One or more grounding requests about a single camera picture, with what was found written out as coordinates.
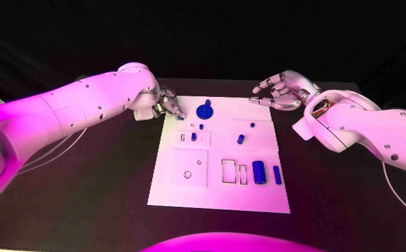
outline small hole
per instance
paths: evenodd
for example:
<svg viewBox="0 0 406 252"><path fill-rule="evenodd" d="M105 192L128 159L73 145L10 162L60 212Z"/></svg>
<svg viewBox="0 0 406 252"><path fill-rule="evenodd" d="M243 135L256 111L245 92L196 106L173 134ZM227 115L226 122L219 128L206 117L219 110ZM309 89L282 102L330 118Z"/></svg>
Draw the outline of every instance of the small hole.
<svg viewBox="0 0 406 252"><path fill-rule="evenodd" d="M186 171L183 176L184 176L186 179L188 179L191 177L191 173L188 171Z"/></svg>

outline white cable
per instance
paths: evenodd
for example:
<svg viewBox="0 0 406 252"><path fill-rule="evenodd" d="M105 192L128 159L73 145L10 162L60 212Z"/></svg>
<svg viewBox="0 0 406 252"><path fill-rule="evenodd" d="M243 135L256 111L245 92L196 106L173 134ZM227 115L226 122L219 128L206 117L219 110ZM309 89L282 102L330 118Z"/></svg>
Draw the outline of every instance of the white cable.
<svg viewBox="0 0 406 252"><path fill-rule="evenodd" d="M30 161L27 164L24 164L24 165L21 166L21 169L23 169L24 167L27 167L29 165L34 164L42 158L44 158L44 156L47 156L47 155L55 151L55 149L66 142L66 140L68 140L68 138L69 138L70 136L72 136L72 135L69 135L69 136L63 139L63 141L62 141L36 160L33 160L33 161Z"/></svg>
<svg viewBox="0 0 406 252"><path fill-rule="evenodd" d="M383 173L384 173L387 185L389 185L389 187L390 187L390 189L391 189L391 191L393 191L393 194L394 194L394 196L397 197L397 199L399 199L399 201L402 202L402 204L406 206L404 201L403 201L402 198L399 197L399 195L397 195L397 193L396 193L396 191L394 191L394 189L393 189L393 187L391 187L391 183L390 183L389 178L387 178L384 163L383 163Z"/></svg>
<svg viewBox="0 0 406 252"><path fill-rule="evenodd" d="M39 168L40 166L46 165L47 163L50 163L50 162L70 149L70 147L75 145L75 143L76 143L76 141L80 139L80 137L82 137L82 135L83 135L86 129L83 129L82 134L79 135L79 137L76 138L76 140L72 142L70 146L63 150L63 152L62 152L59 155L56 155L56 157L53 157L53 158L52 158L49 161L46 161L43 164L39 164L39 165L34 166L33 168L30 168L30 169L21 171L21 172L19 172L19 173L16 174L16 176L17 176L19 174L23 174L23 173L29 172L30 170Z"/></svg>

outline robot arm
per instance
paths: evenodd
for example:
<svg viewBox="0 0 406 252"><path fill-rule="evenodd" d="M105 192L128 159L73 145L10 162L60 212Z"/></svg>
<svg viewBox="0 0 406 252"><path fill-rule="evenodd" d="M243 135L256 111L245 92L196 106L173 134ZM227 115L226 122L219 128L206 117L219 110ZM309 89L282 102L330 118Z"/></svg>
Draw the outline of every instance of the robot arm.
<svg viewBox="0 0 406 252"><path fill-rule="evenodd" d="M250 103L294 110L305 105L304 117L292 128L304 140L315 137L334 152L361 144L387 164L406 170L406 110L380 110L350 90L327 90L295 71L285 71L262 81L253 89L273 86L269 98L250 98Z"/></svg>
<svg viewBox="0 0 406 252"><path fill-rule="evenodd" d="M137 120L163 113L186 117L175 94L160 89L148 67L125 64L30 98L0 105L0 193L32 155L52 142L127 109Z"/></svg>

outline dark table surface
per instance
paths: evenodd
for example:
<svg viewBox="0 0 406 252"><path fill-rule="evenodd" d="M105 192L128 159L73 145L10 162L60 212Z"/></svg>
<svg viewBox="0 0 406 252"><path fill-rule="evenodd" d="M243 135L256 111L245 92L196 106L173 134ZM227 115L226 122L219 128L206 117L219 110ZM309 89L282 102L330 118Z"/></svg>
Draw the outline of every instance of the dark table surface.
<svg viewBox="0 0 406 252"><path fill-rule="evenodd" d="M229 97L249 97L258 83L158 81L178 95ZM351 83L318 84L358 90ZM88 129L57 160L16 177L0 198L0 247L138 251L187 234L229 231L328 251L404 251L406 209L378 159L360 145L334 153L315 138L304 141L291 128L302 108L271 113L291 214L148 206L164 117L137 122L127 110ZM406 172L389 166L389 177L406 197Z"/></svg>

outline black backdrop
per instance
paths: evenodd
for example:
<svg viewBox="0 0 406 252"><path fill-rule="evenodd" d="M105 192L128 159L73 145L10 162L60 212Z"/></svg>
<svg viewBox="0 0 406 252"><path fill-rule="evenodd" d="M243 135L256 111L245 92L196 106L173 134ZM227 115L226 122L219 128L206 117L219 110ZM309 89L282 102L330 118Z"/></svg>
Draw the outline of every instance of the black backdrop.
<svg viewBox="0 0 406 252"><path fill-rule="evenodd" d="M391 94L393 83L396 92L404 86L403 58L386 61L404 51L404 4L0 0L0 98L43 92L138 61L164 78L265 79L292 69L317 81L361 83L383 104L376 91Z"/></svg>

